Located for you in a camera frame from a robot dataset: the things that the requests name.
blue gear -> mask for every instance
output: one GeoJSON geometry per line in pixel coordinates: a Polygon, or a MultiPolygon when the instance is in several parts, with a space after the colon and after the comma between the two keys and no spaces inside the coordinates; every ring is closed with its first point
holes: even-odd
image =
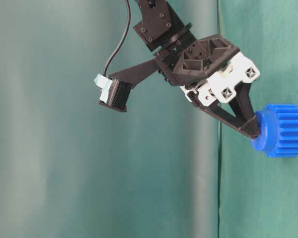
{"type": "Polygon", "coordinates": [[[291,104],[269,104],[256,112],[261,135],[251,140],[258,151],[269,157],[298,155],[298,107],[291,104]]]}

wire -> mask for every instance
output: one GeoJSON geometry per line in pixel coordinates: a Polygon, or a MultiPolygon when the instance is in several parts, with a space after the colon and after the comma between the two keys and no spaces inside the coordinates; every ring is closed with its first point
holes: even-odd
{"type": "Polygon", "coordinates": [[[131,11],[130,11],[130,4],[129,4],[129,0],[125,0],[126,2],[126,6],[127,6],[127,25],[126,25],[126,28],[125,28],[125,31],[123,33],[123,36],[117,46],[117,48],[114,50],[114,52],[111,54],[111,56],[109,57],[108,61],[106,62],[105,64],[105,67],[104,67],[104,70],[103,70],[103,76],[106,77],[106,73],[107,73],[107,69],[111,63],[111,61],[113,60],[113,58],[117,55],[117,53],[119,52],[121,46],[123,45],[125,39],[126,39],[126,36],[127,36],[127,33],[129,31],[129,26],[130,26],[130,21],[131,21],[131,11]]]}

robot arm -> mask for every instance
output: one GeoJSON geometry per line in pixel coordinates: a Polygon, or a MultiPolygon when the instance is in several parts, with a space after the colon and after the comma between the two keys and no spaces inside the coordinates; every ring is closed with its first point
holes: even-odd
{"type": "Polygon", "coordinates": [[[197,40],[191,23],[184,25],[165,0],[137,0],[143,16],[134,30],[155,51],[150,61],[95,82],[102,88],[100,104],[126,112],[130,91],[158,71],[171,86],[179,86],[195,107],[251,138],[260,134],[249,91],[260,72],[239,48],[220,34],[197,40]],[[235,115],[222,109],[229,103],[235,115]]]}

teal backdrop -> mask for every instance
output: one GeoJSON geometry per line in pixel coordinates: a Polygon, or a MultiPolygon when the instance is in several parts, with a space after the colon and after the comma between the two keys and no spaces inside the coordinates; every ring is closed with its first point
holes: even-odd
{"type": "MultiPolygon", "coordinates": [[[[222,34],[261,71],[255,110],[298,105],[298,1],[220,0],[222,34]]],[[[298,158],[268,158],[223,126],[221,238],[298,237],[298,158]]]]}
{"type": "MultiPolygon", "coordinates": [[[[216,1],[170,3],[217,32],[216,1]]],[[[125,23],[123,0],[0,0],[0,238],[217,237],[217,122],[158,74],[97,104],[125,23]]],[[[109,72],[151,57],[131,30],[109,72]]]]}

3d printed part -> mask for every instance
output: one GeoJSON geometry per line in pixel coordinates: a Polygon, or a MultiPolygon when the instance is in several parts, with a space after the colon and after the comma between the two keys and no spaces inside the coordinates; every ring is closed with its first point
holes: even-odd
{"type": "Polygon", "coordinates": [[[199,94],[200,102],[208,107],[216,99],[221,103],[229,103],[236,96],[235,87],[237,84],[252,83],[260,76],[260,71],[256,65],[245,57],[242,52],[235,55],[225,67],[215,72],[207,78],[207,82],[201,80],[195,87],[180,87],[187,99],[189,92],[199,94]]]}
{"type": "Polygon", "coordinates": [[[256,112],[261,135],[251,139],[253,147],[269,157],[298,155],[298,107],[291,104],[269,104],[256,112]]]}

